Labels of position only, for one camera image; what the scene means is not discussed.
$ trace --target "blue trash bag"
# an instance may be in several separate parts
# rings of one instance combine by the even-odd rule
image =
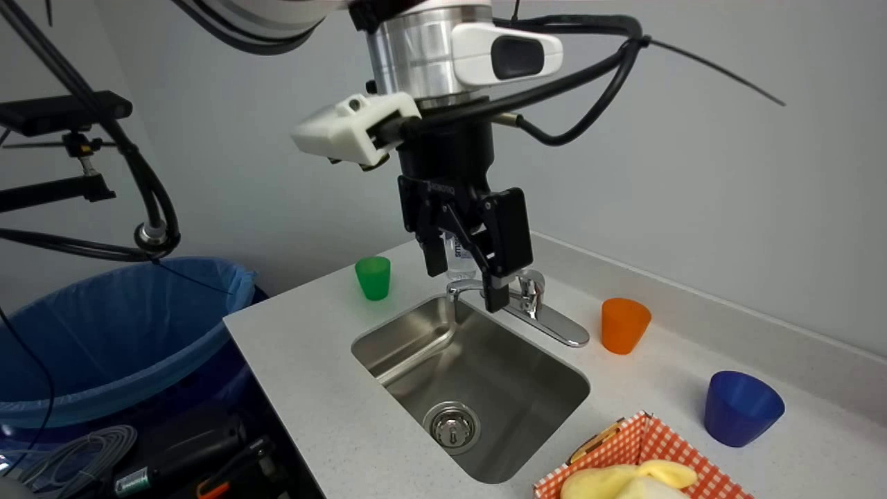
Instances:
[[[115,416],[195,374],[230,347],[222,316],[252,297],[245,265],[177,257],[75,282],[14,312],[55,383],[47,427]],[[46,409],[46,374],[0,326],[0,424],[35,428]]]

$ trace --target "white wall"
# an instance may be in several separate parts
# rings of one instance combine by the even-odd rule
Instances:
[[[42,3],[24,0],[24,6],[46,27]],[[55,27],[50,27],[47,36],[61,46],[64,56],[69,56],[69,60],[94,89],[115,89],[118,93],[130,96],[127,79],[115,60],[115,50],[93,3],[55,3]],[[67,92],[14,36],[7,18],[0,18],[0,103],[54,93]],[[146,150],[146,154],[152,158],[152,146],[140,125],[140,110],[126,122],[126,126],[130,130],[130,137]],[[112,186],[112,190],[118,190],[118,200],[97,205],[87,200],[69,200],[46,207],[0,212],[0,226],[47,229],[75,237],[130,244],[134,226],[146,218],[134,179],[123,158],[112,150],[94,154],[94,165],[107,175],[107,183]],[[0,187],[75,175],[80,175],[80,164],[67,158],[64,150],[0,150]],[[0,240],[0,307],[17,311],[67,282],[107,269],[115,269],[115,264],[69,257]]]
[[[290,143],[309,110],[358,92],[348,15],[287,57],[234,51],[172,3],[97,0],[161,160],[177,178],[187,251],[243,257],[294,284],[403,234],[396,165],[331,169]],[[887,6],[880,0],[531,0],[629,10],[790,108],[668,51],[643,51],[583,142],[545,150],[502,130],[496,183],[534,226],[700,291],[887,355]],[[572,43],[596,57],[600,40]],[[567,126],[595,93],[531,112]]]

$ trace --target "green cup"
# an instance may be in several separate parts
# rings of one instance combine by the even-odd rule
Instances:
[[[356,264],[356,272],[358,272],[358,282],[360,282],[360,291],[369,302],[380,302],[388,297],[388,284],[391,284],[391,259],[388,257],[360,257]]]

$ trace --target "sink basin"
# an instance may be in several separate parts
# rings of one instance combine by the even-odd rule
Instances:
[[[588,397],[583,374],[468,304],[452,311],[448,297],[358,337],[352,351],[480,481],[510,478]]]

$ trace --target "sink drain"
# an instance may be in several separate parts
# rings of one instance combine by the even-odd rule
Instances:
[[[480,438],[480,419],[468,405],[456,399],[430,406],[423,424],[448,452],[473,449]]]

